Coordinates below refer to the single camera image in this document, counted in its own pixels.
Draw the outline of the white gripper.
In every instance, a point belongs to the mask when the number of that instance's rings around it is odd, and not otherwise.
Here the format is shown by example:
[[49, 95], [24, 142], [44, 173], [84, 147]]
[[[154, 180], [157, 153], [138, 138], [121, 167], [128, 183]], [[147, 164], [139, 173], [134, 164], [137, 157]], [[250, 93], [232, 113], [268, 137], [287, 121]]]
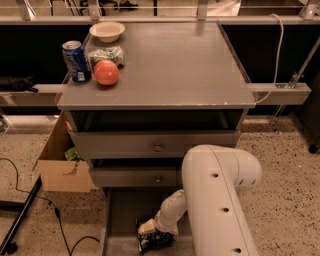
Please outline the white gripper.
[[179, 235], [177, 221], [175, 219], [168, 219], [162, 213], [158, 213], [155, 218], [149, 219], [147, 222], [142, 223], [138, 227], [138, 233], [140, 235], [153, 233], [157, 230], [163, 233], [170, 233], [174, 236]]

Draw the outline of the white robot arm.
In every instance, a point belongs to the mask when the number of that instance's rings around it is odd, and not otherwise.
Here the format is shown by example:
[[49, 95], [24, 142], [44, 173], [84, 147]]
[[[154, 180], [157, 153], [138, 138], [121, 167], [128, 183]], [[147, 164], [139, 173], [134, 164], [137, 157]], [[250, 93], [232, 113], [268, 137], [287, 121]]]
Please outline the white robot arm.
[[261, 177], [260, 162], [247, 151], [193, 147], [182, 162], [183, 188], [163, 201], [155, 217], [137, 225], [139, 250], [171, 244], [187, 215], [196, 256], [259, 256], [237, 191], [256, 186]]

